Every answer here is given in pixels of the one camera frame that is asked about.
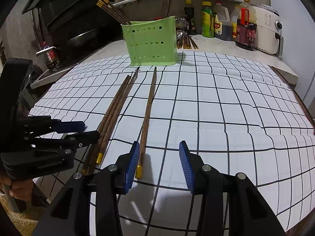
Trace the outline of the left hand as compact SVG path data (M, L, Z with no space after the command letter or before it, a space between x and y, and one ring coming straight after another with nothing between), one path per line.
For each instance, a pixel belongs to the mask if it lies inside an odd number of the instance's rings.
M10 186L10 196L23 201L31 201L34 182L32 179L24 181L12 181L4 171L1 171L1 191L4 191L4 186Z

